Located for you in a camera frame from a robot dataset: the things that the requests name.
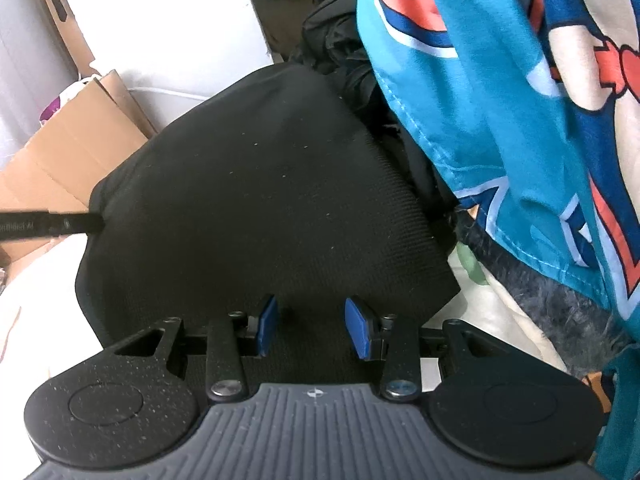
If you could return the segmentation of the black knit garment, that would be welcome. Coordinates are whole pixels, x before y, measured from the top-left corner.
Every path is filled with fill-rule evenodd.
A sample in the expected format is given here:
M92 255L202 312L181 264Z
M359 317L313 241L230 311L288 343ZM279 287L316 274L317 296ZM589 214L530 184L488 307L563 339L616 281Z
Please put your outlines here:
M437 208L326 77L258 70L195 107L96 185L104 221L76 295L104 346L176 316L204 330L267 294L280 307L247 380L370 382L344 323L349 296L426 321L457 295Z

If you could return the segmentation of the brown cardboard sheet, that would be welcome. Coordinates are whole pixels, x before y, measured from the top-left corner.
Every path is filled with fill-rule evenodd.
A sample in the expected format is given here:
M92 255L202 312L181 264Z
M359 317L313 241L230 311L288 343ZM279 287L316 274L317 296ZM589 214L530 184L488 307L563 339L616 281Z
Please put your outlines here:
M85 211L99 180L154 134L119 73L89 79L1 170L1 210Z

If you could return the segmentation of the black furry garment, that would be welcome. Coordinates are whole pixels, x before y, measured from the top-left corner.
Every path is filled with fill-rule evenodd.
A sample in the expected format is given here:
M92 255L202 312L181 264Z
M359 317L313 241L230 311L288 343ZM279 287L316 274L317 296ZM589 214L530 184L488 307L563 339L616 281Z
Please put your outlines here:
M457 213L456 231L460 242L542 331L570 374L600 370L632 343L613 313L518 261L468 212Z

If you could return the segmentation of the cream bear print duvet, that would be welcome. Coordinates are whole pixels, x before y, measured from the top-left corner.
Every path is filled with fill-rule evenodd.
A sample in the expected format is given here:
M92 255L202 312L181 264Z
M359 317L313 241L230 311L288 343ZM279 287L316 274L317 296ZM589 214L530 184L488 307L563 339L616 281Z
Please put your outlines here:
M101 349L82 314L75 280L85 235L49 242L9 270L1 293L1 399L20 402L40 382ZM448 257L461 292L430 322L463 321L560 370L566 365L544 333L506 289L459 244Z

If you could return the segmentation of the purple white plastic bag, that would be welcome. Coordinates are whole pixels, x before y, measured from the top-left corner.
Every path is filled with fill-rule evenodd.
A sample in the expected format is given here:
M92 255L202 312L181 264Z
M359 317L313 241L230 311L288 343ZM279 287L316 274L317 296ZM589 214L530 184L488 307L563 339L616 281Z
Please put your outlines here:
M85 78L73 82L64 89L49 105L47 105L39 116L40 125L48 122L67 102L70 102L79 92L91 81L91 78Z

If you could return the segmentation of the blue cartoon print cloth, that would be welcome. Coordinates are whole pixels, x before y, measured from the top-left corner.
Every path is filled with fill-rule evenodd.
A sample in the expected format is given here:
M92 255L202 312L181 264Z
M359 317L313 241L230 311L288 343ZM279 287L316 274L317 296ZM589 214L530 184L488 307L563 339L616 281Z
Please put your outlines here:
M385 99L499 246L639 329L639 0L357 0Z

